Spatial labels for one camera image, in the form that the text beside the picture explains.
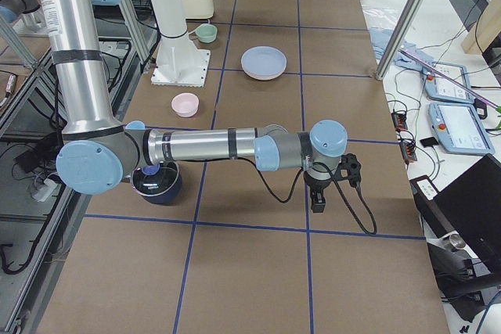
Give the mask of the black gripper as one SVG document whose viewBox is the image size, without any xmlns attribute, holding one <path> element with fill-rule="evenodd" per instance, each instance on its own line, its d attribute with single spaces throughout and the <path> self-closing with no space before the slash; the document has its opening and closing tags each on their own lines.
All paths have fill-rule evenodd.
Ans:
<svg viewBox="0 0 501 334">
<path fill-rule="evenodd" d="M 311 210 L 313 213 L 323 213 L 326 206 L 324 189 L 330 185 L 330 179 L 319 180 L 312 177 L 308 172 L 304 172 L 304 181 L 309 188 L 311 199 Z"/>
</svg>

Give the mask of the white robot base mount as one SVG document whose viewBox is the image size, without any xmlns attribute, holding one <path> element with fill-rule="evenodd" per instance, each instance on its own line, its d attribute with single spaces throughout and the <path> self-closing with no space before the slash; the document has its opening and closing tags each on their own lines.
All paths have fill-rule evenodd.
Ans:
<svg viewBox="0 0 501 334">
<path fill-rule="evenodd" d="M 182 0 L 150 1 L 160 32 L 152 83 L 204 86 L 211 53 L 198 49 L 190 40 Z"/>
</svg>

